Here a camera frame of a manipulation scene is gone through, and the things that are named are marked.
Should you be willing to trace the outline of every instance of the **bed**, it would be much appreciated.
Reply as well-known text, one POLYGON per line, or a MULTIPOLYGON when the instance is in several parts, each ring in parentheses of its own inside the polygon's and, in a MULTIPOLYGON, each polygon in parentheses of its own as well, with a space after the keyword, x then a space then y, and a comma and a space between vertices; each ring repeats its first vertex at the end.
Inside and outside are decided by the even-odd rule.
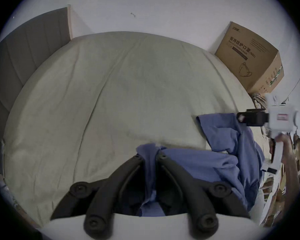
MULTIPOLYGON (((33 36, 39 40, 38 35, 45 35, 48 52, 26 77, 20 77, 18 69, 23 72, 27 65, 15 64, 26 63, 31 57, 36 61, 34 50, 30 49, 29 58, 20 55, 18 59, 20 51, 13 53, 7 45, 7 58, 12 61, 7 74, 14 73, 19 85, 5 80, 6 75, 0 76, 5 182, 40 226, 49 221, 74 182, 109 177, 136 154, 137 146, 155 142, 211 150, 198 128, 197 115, 254 108, 237 78, 207 51, 137 32, 71 39, 68 10, 62 8, 37 19, 43 32, 33 36), (58 26, 51 28, 45 23, 49 19, 58 26), (59 31, 60 42, 52 49, 48 36, 53 37, 54 30, 59 31)), ((3 44, 8 44, 11 35, 14 33, 3 44)), ((28 44, 34 42, 26 36, 28 44)), ((252 131, 267 157, 269 146, 260 128, 252 131)))

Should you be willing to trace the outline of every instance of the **white wall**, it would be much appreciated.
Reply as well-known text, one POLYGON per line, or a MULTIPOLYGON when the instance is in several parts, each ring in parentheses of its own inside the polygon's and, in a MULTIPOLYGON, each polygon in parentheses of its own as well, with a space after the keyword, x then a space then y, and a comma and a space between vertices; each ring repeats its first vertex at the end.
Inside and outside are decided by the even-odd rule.
MULTIPOLYGON (((0 40, 29 19, 67 4, 72 6, 74 37, 139 31, 176 38, 212 53, 229 22, 234 21, 280 51, 285 76, 273 91, 280 101, 300 78, 300 35, 276 0, 24 0, 8 20, 0 40)), ((300 83, 290 101, 300 110, 300 83)))

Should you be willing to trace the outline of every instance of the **hand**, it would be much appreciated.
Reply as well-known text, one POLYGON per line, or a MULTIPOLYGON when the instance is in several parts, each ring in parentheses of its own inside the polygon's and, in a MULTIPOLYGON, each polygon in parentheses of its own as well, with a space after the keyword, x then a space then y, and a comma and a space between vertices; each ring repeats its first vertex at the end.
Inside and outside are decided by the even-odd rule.
POLYGON ((295 155, 292 151, 290 138, 286 134, 280 134, 275 138, 276 142, 283 142, 283 154, 281 162, 286 166, 290 162, 295 161, 295 155))

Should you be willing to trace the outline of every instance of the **white device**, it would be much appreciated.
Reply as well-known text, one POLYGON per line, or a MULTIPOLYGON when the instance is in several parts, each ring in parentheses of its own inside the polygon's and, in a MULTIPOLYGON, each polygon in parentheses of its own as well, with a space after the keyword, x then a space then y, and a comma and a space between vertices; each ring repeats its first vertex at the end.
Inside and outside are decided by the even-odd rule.
MULTIPOLYGON (((291 104, 285 105, 271 105, 273 97, 271 94, 265 96, 268 106, 268 125, 267 128, 270 130, 270 137, 276 138, 281 133, 288 133, 293 131, 294 126, 297 126, 297 110, 291 104)), ((276 174, 280 170, 281 159, 284 150, 283 142, 276 142, 273 159, 265 159, 261 170, 276 174)))

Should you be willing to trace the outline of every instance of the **blue cloth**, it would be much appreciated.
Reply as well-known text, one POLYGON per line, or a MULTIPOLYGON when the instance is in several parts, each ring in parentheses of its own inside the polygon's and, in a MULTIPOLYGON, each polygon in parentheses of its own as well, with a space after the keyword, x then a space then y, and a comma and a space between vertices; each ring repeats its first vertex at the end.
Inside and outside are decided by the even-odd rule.
POLYGON ((225 181, 251 210, 259 189, 264 160, 252 131, 240 124, 235 114, 204 114, 197 117, 212 151, 156 147, 145 144, 136 151, 145 159, 145 201, 142 216, 164 216, 156 202, 156 154, 164 154, 184 167, 194 178, 208 182, 225 181))

